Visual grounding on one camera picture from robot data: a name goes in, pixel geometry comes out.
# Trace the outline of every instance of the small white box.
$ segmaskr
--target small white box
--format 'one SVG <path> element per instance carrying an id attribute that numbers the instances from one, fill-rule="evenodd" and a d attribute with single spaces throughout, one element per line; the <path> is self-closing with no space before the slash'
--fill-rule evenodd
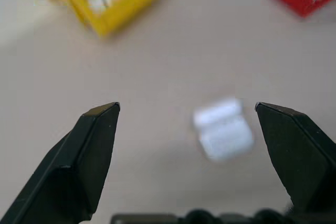
<path id="1" fill-rule="evenodd" d="M 216 162 L 245 153 L 254 144 L 242 103 L 237 99 L 227 99 L 196 111 L 194 125 L 207 157 Z"/>

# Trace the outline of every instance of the beige table surface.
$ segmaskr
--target beige table surface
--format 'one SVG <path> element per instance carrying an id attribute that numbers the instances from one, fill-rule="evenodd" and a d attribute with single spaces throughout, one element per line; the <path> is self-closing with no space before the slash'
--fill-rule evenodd
<path id="1" fill-rule="evenodd" d="M 258 101 L 305 112 L 336 139 L 335 2 L 303 22 L 273 0 L 159 0 L 104 41 L 56 12 L 0 47 L 0 216 L 79 115 L 112 101 L 121 113 L 94 224 L 116 212 L 283 210 Z M 256 145 L 216 165 L 191 116 L 227 96 L 243 100 Z"/>

